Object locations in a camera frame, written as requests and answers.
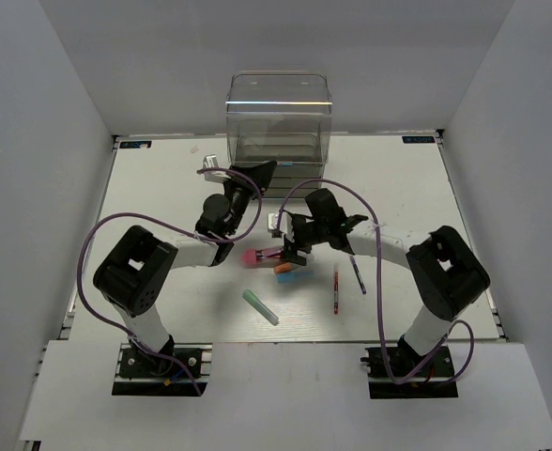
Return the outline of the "clear drawer organizer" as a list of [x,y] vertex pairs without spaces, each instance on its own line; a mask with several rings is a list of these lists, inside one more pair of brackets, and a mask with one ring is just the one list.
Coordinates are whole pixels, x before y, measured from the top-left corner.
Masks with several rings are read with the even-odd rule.
[[277,162],[273,189],[322,177],[329,159],[332,107],[327,77],[318,72],[236,73],[225,102],[230,163]]

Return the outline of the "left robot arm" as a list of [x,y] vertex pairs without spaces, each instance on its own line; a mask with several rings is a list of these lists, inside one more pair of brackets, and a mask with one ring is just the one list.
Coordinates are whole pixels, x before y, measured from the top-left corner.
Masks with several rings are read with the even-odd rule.
[[174,340],[155,306],[169,272],[220,265],[234,247],[249,203],[263,199],[277,167],[275,161],[267,161],[221,170],[210,160],[205,158],[201,173],[207,181],[221,184],[223,192],[205,199],[193,232],[175,227],[176,237],[162,241],[133,225],[93,276],[93,286],[120,315],[130,341],[143,349],[142,364],[155,375],[165,374],[174,363]]

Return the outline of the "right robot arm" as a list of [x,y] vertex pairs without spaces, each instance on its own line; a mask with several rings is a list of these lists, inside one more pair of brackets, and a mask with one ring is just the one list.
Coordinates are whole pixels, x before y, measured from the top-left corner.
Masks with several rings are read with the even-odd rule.
[[481,262],[449,225],[424,233],[379,225],[366,215],[347,215],[326,188],[308,194],[305,203],[309,215],[280,210],[268,217],[272,236],[284,240],[284,260],[304,266],[313,247],[326,243],[409,270],[422,307],[399,339],[397,357],[406,372],[423,373],[453,322],[490,287]]

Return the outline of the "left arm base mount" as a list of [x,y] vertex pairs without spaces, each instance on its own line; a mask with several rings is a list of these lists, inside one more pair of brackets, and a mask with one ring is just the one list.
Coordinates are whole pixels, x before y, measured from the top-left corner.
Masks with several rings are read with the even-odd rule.
[[210,345],[175,345],[173,355],[192,374],[196,391],[183,368],[172,361],[144,356],[131,344],[118,353],[112,395],[116,397],[197,397],[207,388],[211,369]]

